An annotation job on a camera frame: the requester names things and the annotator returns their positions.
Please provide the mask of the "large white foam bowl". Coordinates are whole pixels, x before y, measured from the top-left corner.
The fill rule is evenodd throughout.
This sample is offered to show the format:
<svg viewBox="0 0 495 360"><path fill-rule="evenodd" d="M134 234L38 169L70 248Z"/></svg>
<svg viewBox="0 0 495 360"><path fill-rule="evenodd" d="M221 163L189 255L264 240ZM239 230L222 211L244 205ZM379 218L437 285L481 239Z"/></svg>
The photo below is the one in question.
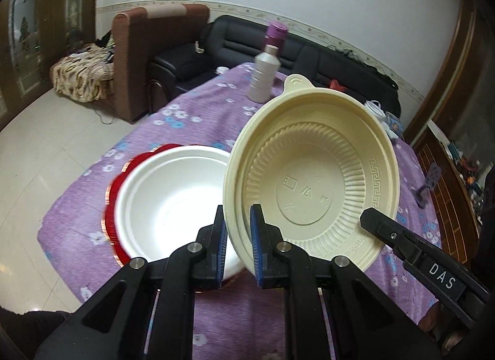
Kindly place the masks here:
<svg viewBox="0 0 495 360"><path fill-rule="evenodd" d="M130 160L106 192L102 226L121 264L169 257L213 223L229 154L164 145Z"/></svg>

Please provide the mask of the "large cream plastic bowl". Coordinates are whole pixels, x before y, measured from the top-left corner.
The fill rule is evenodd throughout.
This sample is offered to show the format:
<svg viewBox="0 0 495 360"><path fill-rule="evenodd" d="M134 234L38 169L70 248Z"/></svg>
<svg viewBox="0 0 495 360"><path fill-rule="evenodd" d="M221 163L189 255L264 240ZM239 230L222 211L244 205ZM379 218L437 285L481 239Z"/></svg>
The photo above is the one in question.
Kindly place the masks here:
<svg viewBox="0 0 495 360"><path fill-rule="evenodd" d="M343 255L361 270L383 244L360 224L398 210L398 162L383 126L356 99L292 74L252 116L231 150L223 211L234 250L253 269L250 209L316 258Z"/></svg>

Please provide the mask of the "purple phone stand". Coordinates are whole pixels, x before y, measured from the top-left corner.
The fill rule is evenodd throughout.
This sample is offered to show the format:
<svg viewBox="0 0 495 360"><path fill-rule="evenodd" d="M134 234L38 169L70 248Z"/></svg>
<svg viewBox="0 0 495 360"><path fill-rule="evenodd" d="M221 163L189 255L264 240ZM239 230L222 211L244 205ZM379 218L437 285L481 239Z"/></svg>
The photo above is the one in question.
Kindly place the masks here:
<svg viewBox="0 0 495 360"><path fill-rule="evenodd" d="M425 209L427 201L425 194L427 191L431 192L435 189L438 181L441 178L441 168L433 162L430 165L429 170L424 178L424 182L419 189L413 190L413 195L417 206L421 209Z"/></svg>

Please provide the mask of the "wooden cabinet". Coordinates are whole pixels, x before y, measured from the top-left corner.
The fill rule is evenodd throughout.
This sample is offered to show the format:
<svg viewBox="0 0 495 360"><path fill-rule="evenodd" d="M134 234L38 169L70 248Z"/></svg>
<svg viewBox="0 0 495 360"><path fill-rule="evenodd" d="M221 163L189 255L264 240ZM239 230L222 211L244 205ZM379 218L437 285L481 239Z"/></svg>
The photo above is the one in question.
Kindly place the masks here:
<svg viewBox="0 0 495 360"><path fill-rule="evenodd" d="M444 63L405 139L423 170L441 168L429 197L441 247L470 264L482 232L485 177L494 167L494 33L476 0L460 0Z"/></svg>

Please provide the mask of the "white plastic jar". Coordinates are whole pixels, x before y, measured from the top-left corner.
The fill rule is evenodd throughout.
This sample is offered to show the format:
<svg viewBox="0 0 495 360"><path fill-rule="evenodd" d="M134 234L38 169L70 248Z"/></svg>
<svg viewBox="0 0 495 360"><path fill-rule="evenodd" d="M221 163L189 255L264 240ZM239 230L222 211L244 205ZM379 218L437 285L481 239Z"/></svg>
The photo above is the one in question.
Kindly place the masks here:
<svg viewBox="0 0 495 360"><path fill-rule="evenodd" d="M381 108L381 103L377 100L367 100L364 103L364 107L377 119L378 122L384 122L387 119L386 113Z"/></svg>

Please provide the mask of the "red plastic bag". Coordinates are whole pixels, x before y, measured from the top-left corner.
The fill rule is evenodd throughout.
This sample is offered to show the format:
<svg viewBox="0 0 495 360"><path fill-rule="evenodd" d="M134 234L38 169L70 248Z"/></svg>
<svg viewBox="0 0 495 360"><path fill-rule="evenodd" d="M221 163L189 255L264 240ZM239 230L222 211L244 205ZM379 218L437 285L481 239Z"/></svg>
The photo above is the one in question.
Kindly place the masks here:
<svg viewBox="0 0 495 360"><path fill-rule="evenodd" d="M340 85L340 83L338 83L336 79L330 80L329 88L343 93L347 91L347 88L343 85Z"/></svg>

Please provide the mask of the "patterned blanket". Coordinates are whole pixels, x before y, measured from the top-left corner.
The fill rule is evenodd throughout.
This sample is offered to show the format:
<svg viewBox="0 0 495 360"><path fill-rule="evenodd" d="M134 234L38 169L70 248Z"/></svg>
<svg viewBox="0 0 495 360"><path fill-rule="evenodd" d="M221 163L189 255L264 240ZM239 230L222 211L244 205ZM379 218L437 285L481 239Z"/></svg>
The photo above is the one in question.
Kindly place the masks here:
<svg viewBox="0 0 495 360"><path fill-rule="evenodd" d="M62 57L49 70L57 94L77 103L105 100L113 94L113 51L89 44Z"/></svg>

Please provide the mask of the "beige plastic bottle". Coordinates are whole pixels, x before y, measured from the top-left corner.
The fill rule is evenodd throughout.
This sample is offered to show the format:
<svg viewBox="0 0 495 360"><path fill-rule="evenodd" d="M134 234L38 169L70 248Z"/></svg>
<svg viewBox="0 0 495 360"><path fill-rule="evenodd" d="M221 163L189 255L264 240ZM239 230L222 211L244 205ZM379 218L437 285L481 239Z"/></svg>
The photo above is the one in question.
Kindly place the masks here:
<svg viewBox="0 0 495 360"><path fill-rule="evenodd" d="M272 96L272 86L278 69L278 48L266 45L264 50L255 57L252 77L247 91L247 97L254 103L267 103Z"/></svg>

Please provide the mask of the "purple thermos bottle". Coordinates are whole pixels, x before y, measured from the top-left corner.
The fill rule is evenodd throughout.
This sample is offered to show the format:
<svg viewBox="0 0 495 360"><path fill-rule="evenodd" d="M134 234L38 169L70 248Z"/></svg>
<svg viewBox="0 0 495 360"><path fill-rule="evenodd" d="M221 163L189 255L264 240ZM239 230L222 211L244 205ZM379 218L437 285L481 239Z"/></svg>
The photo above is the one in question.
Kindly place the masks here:
<svg viewBox="0 0 495 360"><path fill-rule="evenodd" d="M264 45L276 46L281 52L284 48L285 40L288 34L288 28L283 23L272 20L264 36Z"/></svg>

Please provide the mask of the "black leather sofa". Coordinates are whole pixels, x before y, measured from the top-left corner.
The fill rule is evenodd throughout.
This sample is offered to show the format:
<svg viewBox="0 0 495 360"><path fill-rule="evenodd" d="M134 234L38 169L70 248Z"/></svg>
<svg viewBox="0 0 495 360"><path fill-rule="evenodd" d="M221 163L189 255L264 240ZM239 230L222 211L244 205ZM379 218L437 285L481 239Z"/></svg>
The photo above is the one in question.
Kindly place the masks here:
<svg viewBox="0 0 495 360"><path fill-rule="evenodd" d="M319 45L293 35L280 22L260 25L231 15L203 26L194 41L168 47L148 60L149 88L169 102L230 70L263 58L284 75L300 74L317 88L334 88L360 103L376 102L399 117L398 85L351 50Z"/></svg>

